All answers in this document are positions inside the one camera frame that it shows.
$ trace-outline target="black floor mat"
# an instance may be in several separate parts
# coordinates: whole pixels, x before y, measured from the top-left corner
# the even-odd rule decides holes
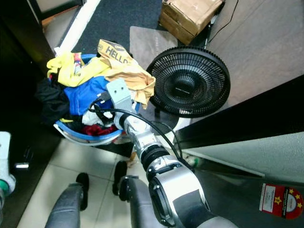
[[[115,40],[129,50],[130,26],[163,30],[158,25],[161,3],[162,0],[100,1],[73,52],[97,53],[99,39]]]

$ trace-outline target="cardboard box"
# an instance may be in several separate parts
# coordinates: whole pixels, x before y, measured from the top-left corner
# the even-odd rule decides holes
[[[223,0],[162,0],[160,24],[188,45],[210,22]]]

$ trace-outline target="white floor tile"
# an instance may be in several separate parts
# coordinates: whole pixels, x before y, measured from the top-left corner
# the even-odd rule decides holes
[[[75,182],[78,174],[76,171],[48,165],[23,213],[18,228],[43,228],[60,194],[70,183]],[[83,228],[94,227],[109,182],[93,176],[89,178],[88,207],[80,213]]]
[[[130,204],[112,193],[112,183],[106,190],[95,228],[131,228]]]
[[[63,139],[49,163],[77,172],[87,172],[90,175],[110,179],[115,159],[115,153],[94,147],[80,146]]]

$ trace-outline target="blue laundry basket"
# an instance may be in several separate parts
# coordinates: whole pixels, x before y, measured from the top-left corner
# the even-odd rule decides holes
[[[81,55],[81,58],[83,62],[87,64],[90,61],[90,59],[95,56],[96,55],[94,54],[85,54],[85,55]],[[140,104],[136,103],[135,110],[137,112],[139,108],[140,108]],[[56,121],[54,127],[69,141],[86,146],[98,146],[98,145],[110,144],[114,139],[116,139],[123,133],[123,130],[117,130],[115,132],[106,135],[90,136],[87,134],[82,134],[71,130],[63,122],[59,120]]]

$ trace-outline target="metal bracket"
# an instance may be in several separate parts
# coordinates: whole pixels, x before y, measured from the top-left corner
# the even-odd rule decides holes
[[[136,113],[132,108],[131,94],[127,87],[127,84],[122,78],[109,82],[106,85],[108,93],[111,96],[112,103],[114,108],[123,109],[132,113]],[[118,129],[124,129],[123,126],[119,124],[119,119],[123,113],[117,112],[114,118],[114,124]]]

